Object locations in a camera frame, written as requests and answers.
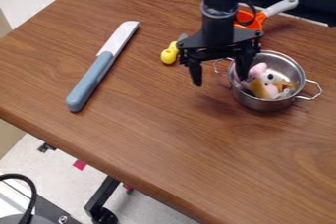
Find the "blue knife handle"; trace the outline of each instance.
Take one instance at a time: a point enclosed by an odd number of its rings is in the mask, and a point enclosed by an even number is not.
[[[66,99],[66,103],[72,112],[79,112],[83,109],[94,90],[98,87],[101,79],[111,67],[113,58],[114,56],[109,51],[104,51],[97,56],[94,63],[89,67]]]

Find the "yellow rubber duck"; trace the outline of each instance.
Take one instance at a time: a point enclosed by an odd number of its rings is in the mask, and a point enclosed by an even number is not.
[[[170,43],[169,47],[161,52],[161,61],[164,64],[173,64],[176,62],[179,49],[176,46],[177,41]]]

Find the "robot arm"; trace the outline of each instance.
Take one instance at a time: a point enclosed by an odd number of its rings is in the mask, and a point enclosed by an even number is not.
[[[261,30],[235,26],[239,0],[202,0],[202,27],[177,43],[180,64],[189,67],[193,82],[202,83],[202,61],[231,57],[237,75],[248,77],[254,56],[260,51]]]

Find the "orange object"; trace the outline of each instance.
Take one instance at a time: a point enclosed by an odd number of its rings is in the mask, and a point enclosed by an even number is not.
[[[299,0],[283,0],[274,5],[262,10],[256,14],[255,20],[251,25],[243,26],[238,22],[235,22],[235,26],[239,28],[250,28],[250,29],[262,29],[263,23],[267,18],[278,15],[282,12],[294,9],[299,5]],[[239,10],[237,15],[237,20],[240,22],[248,22],[253,18],[253,14]]]
[[[253,18],[253,14],[247,11],[243,11],[243,10],[238,11],[238,17],[237,17],[238,21],[248,22],[252,18]],[[240,27],[240,28],[262,29],[262,25],[266,21],[266,19],[267,19],[266,15],[260,12],[256,14],[255,20],[251,25],[243,26],[243,25],[240,25],[238,22],[235,22],[235,26]]]

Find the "floor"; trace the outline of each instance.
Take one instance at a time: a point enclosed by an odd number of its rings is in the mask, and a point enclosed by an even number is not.
[[[17,28],[53,1],[0,0],[0,8],[11,27]],[[38,152],[41,145],[41,140],[25,135],[0,160],[0,172],[21,173],[31,177],[42,196],[71,213],[83,224],[90,224],[83,206],[105,175],[89,166],[83,171],[78,170],[73,167],[76,159],[60,150],[45,154]],[[123,187],[117,189],[105,206],[119,217],[121,224],[196,224],[140,192],[126,194]]]

